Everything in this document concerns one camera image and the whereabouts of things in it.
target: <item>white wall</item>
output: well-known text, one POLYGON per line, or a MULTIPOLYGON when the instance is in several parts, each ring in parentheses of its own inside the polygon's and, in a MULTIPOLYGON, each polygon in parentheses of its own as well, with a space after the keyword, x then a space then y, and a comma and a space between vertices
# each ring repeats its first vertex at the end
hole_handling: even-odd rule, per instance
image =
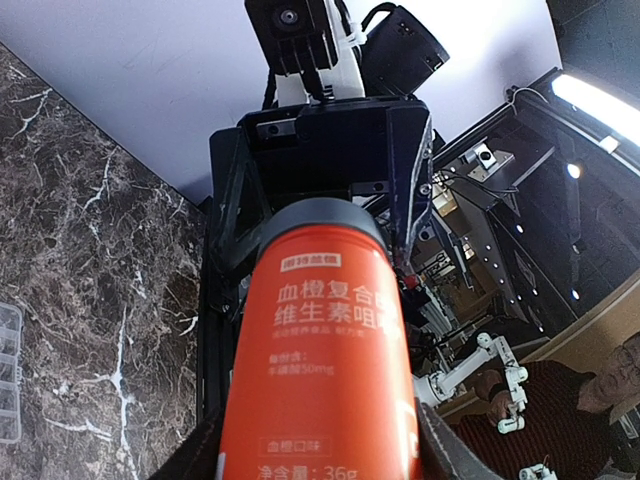
MULTIPOLYGON (((347 3, 362 19, 380 1, 347 3)), ((544 0, 398 3, 451 55, 418 92, 445 140, 560 65, 544 0)), ((267 76, 242 0, 2 0, 0 42, 194 202, 209 136, 260 108, 267 76)))

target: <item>person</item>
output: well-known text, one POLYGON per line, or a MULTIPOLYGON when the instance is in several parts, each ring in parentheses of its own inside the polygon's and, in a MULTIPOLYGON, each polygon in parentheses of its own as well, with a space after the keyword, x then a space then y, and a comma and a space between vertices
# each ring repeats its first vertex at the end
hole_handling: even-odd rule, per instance
POLYGON ((495 370, 483 372, 474 384, 476 395, 490 403, 488 413, 464 416, 452 429, 505 479, 518 479, 521 469, 541 463, 560 480, 595 479, 611 454, 612 408, 640 394, 640 332, 615 348, 597 374, 555 361, 524 366, 529 380, 523 430, 502 435, 496 428, 508 417, 511 396, 495 370))

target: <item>plastic tray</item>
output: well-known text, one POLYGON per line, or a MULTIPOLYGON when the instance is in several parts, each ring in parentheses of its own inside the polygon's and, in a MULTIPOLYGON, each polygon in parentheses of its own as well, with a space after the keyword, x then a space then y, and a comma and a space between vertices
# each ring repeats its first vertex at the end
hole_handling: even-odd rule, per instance
POLYGON ((17 443, 22 436, 20 336, 22 312, 0 302, 0 443, 17 443))

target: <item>bolt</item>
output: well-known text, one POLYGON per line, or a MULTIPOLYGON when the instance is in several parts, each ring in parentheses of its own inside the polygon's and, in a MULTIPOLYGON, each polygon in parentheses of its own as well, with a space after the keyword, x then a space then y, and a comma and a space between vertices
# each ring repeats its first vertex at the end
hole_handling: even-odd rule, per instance
POLYGON ((285 10, 280 14, 280 20, 285 25, 295 25, 298 23, 298 14, 294 10, 285 10))
POLYGON ((423 183, 422 185, 420 185, 419 191, 420 195, 426 197, 429 195, 429 193, 431 193, 431 185, 429 185, 428 183, 423 183))

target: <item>marble tabletop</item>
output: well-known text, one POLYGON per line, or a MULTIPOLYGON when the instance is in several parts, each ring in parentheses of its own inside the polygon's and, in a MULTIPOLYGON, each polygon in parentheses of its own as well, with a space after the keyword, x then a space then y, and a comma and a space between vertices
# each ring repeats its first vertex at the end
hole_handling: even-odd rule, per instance
POLYGON ((147 478, 195 425, 202 215, 1 45, 0 205, 25 314, 0 478, 147 478))

